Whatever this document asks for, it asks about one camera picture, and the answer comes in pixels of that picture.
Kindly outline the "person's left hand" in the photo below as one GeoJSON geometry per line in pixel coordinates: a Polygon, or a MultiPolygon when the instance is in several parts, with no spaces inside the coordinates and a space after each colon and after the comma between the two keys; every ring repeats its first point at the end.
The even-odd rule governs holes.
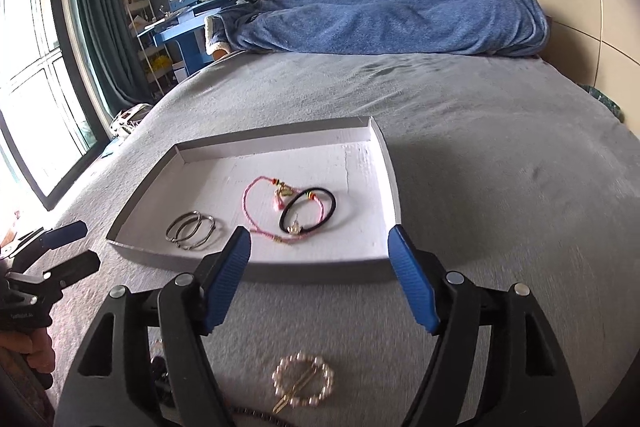
{"type": "Polygon", "coordinates": [[[55,352],[47,329],[31,333],[1,332],[0,346],[27,355],[27,363],[38,373],[51,374],[55,369],[55,352]]]}

